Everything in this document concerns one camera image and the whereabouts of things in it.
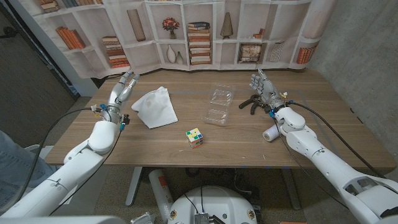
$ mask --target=white napkin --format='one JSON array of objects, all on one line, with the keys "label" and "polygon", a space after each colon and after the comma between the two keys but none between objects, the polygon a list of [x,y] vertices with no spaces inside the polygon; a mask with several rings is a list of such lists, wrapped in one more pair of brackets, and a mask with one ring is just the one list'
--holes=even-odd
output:
[{"label": "white napkin", "polygon": [[162,86],[145,94],[131,106],[131,109],[138,111],[138,117],[148,128],[156,128],[178,121],[169,92]]}]

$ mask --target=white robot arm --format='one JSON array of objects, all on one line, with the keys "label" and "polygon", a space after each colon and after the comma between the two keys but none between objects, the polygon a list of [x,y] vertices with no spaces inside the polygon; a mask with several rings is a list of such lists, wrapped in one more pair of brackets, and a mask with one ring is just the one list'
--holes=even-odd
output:
[{"label": "white robot arm", "polygon": [[261,69],[259,76],[252,75],[250,86],[271,107],[270,115],[277,121],[277,125],[264,132],[264,138],[272,141],[279,135],[277,131],[286,136],[287,144],[313,162],[361,223],[377,223],[389,215],[398,215],[397,182],[358,172],[327,149],[305,125],[303,116],[281,100]]},{"label": "white robot arm", "polygon": [[93,175],[104,161],[113,145],[115,135],[128,124],[128,115],[121,115],[125,102],[137,83],[136,75],[127,87],[126,80],[132,71],[126,72],[115,85],[103,113],[106,120],[98,121],[88,139],[73,148],[64,158],[64,166],[43,181],[33,191],[11,207],[1,218],[42,217],[50,215],[66,195],[78,184]]}]

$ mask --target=wooden table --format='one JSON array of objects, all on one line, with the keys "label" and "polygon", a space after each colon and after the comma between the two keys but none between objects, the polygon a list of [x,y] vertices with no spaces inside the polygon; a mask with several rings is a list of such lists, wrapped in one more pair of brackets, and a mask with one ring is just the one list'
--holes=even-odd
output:
[{"label": "wooden table", "polygon": [[[298,168],[280,139],[267,142],[262,132],[274,122],[258,108],[250,115],[250,107],[238,105],[256,92],[249,87],[250,77],[256,72],[176,72],[158,71],[140,77],[123,113],[130,115],[113,153],[105,162],[112,166],[161,167],[260,167]],[[281,92],[288,92],[288,100],[311,107],[321,114],[351,146],[372,166],[392,170],[396,163],[373,134],[349,110],[329,83],[316,71],[268,71],[266,75]],[[106,103],[118,80],[107,80],[87,106]],[[234,85],[233,102],[229,106],[226,126],[204,123],[201,114],[208,104],[212,83]],[[149,129],[137,117],[131,105],[148,91],[164,86],[169,90],[178,122]],[[298,106],[291,106],[307,121],[318,139],[331,151],[355,168],[365,165],[350,152],[318,118]],[[98,118],[92,112],[81,112],[46,157],[50,164],[62,164],[69,150],[90,135]],[[191,149],[185,132],[198,128],[204,144]],[[304,167],[312,163],[294,152]]]}]

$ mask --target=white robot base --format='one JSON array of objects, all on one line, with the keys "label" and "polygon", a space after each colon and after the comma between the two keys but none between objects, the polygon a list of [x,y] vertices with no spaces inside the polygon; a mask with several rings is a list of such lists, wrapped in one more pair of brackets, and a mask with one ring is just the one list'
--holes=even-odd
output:
[{"label": "white robot base", "polygon": [[210,222],[214,224],[257,224],[252,205],[233,190],[220,186],[203,186],[202,188],[197,187],[185,195],[172,205],[168,224],[207,224]]}]

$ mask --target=small white cylinder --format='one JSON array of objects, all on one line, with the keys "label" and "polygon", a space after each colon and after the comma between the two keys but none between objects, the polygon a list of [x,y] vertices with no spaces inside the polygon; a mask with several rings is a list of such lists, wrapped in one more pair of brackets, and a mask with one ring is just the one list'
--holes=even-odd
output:
[{"label": "small white cylinder", "polygon": [[269,129],[267,129],[266,131],[264,131],[262,133],[262,137],[266,141],[269,141],[269,142],[274,140],[276,137],[279,136],[278,128],[277,128],[276,124],[274,124],[272,127],[270,127]]},{"label": "small white cylinder", "polygon": [[149,174],[149,181],[154,191],[156,203],[162,215],[163,223],[167,223],[170,208],[173,205],[172,194],[166,183],[165,175],[161,169],[153,170]]}]

